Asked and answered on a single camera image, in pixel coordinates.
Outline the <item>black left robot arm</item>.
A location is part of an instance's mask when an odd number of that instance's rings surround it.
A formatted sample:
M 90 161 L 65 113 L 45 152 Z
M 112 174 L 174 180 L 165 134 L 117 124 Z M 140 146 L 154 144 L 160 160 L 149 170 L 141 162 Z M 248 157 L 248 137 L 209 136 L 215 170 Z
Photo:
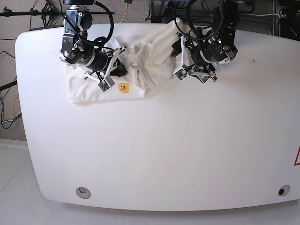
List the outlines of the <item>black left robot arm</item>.
M 178 41 L 173 45 L 171 56 L 181 56 L 181 64 L 173 74 L 184 81 L 189 77 L 198 79 L 201 83 L 209 79 L 216 81 L 216 66 L 231 62 L 237 55 L 234 45 L 236 25 L 239 20 L 238 2 L 221 0 L 211 13 L 210 25 L 196 28 L 193 25 L 190 8 L 194 1 L 186 7 L 186 21 L 190 28 L 184 32 L 178 28 Z

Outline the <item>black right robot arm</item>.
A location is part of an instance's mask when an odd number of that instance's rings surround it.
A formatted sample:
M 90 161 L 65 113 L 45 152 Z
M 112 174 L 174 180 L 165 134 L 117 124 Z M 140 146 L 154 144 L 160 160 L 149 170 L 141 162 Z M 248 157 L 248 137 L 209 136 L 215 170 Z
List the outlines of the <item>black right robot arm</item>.
M 62 60 L 69 65 L 79 65 L 96 73 L 99 80 L 108 73 L 111 76 L 122 77 L 127 70 L 119 59 L 113 62 L 117 50 L 105 46 L 113 37 L 114 20 L 112 12 L 102 3 L 95 0 L 65 0 L 68 5 L 64 16 L 64 35 L 62 40 Z M 97 5 L 109 16 L 110 29 L 107 37 L 88 40 L 88 29 L 92 26 L 90 5 Z

